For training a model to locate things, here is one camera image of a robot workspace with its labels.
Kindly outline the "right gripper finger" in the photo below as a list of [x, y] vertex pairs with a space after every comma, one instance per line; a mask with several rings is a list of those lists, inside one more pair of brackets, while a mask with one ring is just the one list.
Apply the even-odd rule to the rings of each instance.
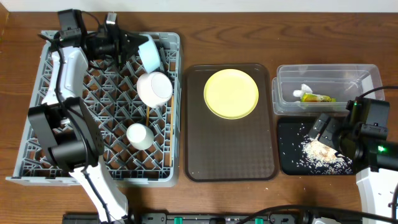
[[328, 123], [322, 134], [317, 137], [318, 142], [332, 148], [338, 149], [338, 132], [341, 128], [340, 123]]
[[319, 134], [322, 134], [330, 121], [330, 116], [322, 113], [314, 122], [308, 136], [316, 139]]

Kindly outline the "light blue bowl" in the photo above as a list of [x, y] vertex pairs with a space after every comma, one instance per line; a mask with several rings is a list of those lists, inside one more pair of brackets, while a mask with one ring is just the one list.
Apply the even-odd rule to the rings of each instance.
[[139, 46], [138, 54], [147, 73], [156, 71], [161, 64], [159, 52], [153, 38], [149, 34], [142, 34], [147, 40]]

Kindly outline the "green yellow snack wrapper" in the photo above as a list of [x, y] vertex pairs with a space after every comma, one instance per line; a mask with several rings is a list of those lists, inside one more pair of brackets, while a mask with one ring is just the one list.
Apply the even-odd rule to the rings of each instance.
[[318, 95], [318, 94], [313, 94], [313, 93], [304, 93], [303, 96], [300, 99], [301, 102], [304, 103], [321, 103], [321, 102], [335, 102], [335, 98], [331, 98], [326, 95]]

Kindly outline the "white tissue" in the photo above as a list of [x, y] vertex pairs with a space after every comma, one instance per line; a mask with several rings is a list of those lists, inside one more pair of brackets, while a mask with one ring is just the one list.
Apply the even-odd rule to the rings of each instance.
[[309, 94], [313, 93], [312, 89], [306, 84], [301, 84], [301, 89], [300, 90], [294, 90], [293, 91], [294, 97], [298, 97], [298, 98], [303, 97], [303, 95], [305, 93], [309, 93]]

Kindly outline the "white bowl with food residue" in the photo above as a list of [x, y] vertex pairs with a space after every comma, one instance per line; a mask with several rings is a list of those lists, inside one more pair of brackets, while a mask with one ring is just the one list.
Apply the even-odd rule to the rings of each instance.
[[161, 72], [145, 73], [137, 81], [137, 93], [145, 105], [158, 108], [171, 99], [173, 86]]

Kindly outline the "wooden chopstick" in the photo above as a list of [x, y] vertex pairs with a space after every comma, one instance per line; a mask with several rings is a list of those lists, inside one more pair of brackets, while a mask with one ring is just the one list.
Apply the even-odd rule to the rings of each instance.
[[149, 116], [150, 116], [150, 107], [147, 106], [147, 108], [146, 108], [146, 126], [147, 127], [149, 125]]
[[173, 134], [174, 134], [174, 116], [173, 116], [173, 112], [174, 112], [174, 96], [172, 95], [171, 97], [171, 114], [170, 114], [170, 151], [169, 151], [169, 167], [172, 167], [173, 164]]

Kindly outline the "cream white cup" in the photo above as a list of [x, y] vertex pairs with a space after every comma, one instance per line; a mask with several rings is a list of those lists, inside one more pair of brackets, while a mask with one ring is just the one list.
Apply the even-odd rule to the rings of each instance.
[[137, 150], [146, 150], [154, 142], [153, 132], [140, 123], [130, 125], [127, 128], [126, 136], [131, 145]]

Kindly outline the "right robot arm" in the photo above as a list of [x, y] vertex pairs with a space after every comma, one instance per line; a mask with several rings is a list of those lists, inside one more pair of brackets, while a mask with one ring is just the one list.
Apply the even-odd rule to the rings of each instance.
[[353, 163], [362, 211], [397, 222], [397, 143], [387, 115], [350, 112], [343, 122], [321, 114], [309, 136]]

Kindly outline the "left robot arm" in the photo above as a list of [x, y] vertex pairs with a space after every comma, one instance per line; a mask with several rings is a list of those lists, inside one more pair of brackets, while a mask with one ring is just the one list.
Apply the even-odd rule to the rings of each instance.
[[104, 163], [99, 126], [82, 98], [83, 79], [93, 60], [111, 56], [126, 63], [146, 52], [151, 36], [134, 34], [116, 24], [89, 33], [84, 25], [66, 25], [49, 39], [52, 76], [39, 106], [29, 108], [28, 120], [47, 160], [69, 173], [84, 188], [101, 223], [133, 223], [129, 201]]

